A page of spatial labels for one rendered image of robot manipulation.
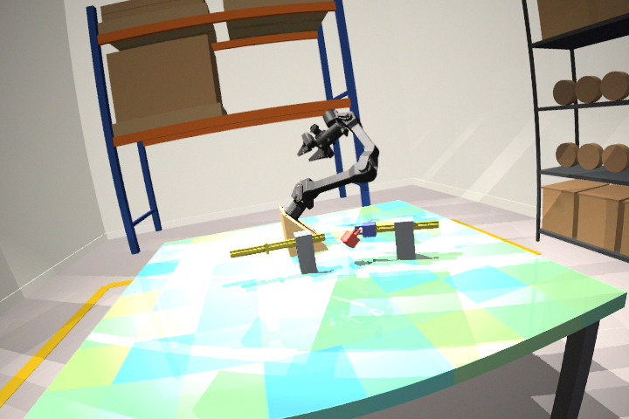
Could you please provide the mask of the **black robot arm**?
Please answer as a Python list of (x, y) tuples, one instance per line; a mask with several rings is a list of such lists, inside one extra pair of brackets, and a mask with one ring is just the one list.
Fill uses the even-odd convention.
[(328, 133), (335, 140), (338, 140), (343, 135), (348, 137), (350, 130), (356, 135), (365, 149), (360, 155), (358, 163), (349, 170), (316, 182), (307, 178), (296, 183), (291, 195), (294, 200), (284, 211), (297, 222), (299, 222), (298, 218), (306, 208), (311, 210), (314, 207), (314, 199), (320, 193), (352, 182), (372, 182), (377, 177), (379, 150), (364, 131), (356, 114), (353, 112), (338, 113), (336, 110), (328, 110), (324, 113), (323, 119), (328, 126)]

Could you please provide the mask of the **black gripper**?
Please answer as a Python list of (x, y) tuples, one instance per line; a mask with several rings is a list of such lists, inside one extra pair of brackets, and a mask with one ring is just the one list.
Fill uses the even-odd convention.
[(301, 155), (304, 155), (312, 151), (312, 148), (318, 147), (317, 152), (309, 157), (308, 159), (309, 161), (334, 157), (335, 153), (333, 152), (330, 145), (331, 144), (335, 145), (336, 140), (328, 133), (328, 130), (327, 131), (323, 130), (322, 132), (323, 134), (321, 134), (318, 138), (315, 138), (315, 139), (312, 134), (308, 134), (308, 133), (302, 134), (301, 137), (303, 139), (303, 144), (297, 156), (299, 157)]

